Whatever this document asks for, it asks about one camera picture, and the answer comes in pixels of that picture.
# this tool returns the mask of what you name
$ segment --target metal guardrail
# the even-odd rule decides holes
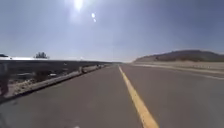
[[[224,71],[224,62],[135,62],[135,64],[148,64],[148,65],[160,65],[160,66],[174,66],[183,68],[200,68],[210,70],[222,70]]]
[[[101,61],[72,61],[72,60],[0,60],[0,89],[1,95],[8,92],[9,77],[21,73],[41,72],[83,72],[84,67],[101,66],[112,62]]]

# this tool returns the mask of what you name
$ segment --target yellow line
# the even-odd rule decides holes
[[[152,115],[149,113],[148,109],[146,108],[144,102],[139,97],[137,91],[132,86],[131,82],[128,80],[125,73],[122,71],[121,67],[119,67],[119,70],[123,76],[123,79],[126,83],[126,86],[128,88],[129,94],[132,98],[132,101],[135,105],[135,108],[137,109],[137,112],[139,114],[139,117],[142,121],[142,125],[144,128],[159,128],[156,121],[153,119]]]

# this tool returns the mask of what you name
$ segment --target blue sky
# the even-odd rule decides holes
[[[106,61],[181,49],[224,53],[223,7],[221,0],[0,0],[0,52]]]

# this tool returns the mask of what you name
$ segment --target hill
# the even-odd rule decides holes
[[[137,58],[134,62],[149,61],[195,61],[195,62],[224,62],[224,55],[210,51],[182,50],[164,54],[156,54]]]

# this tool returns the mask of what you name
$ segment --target road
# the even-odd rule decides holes
[[[6,128],[223,128],[224,77],[113,65],[0,106]]]

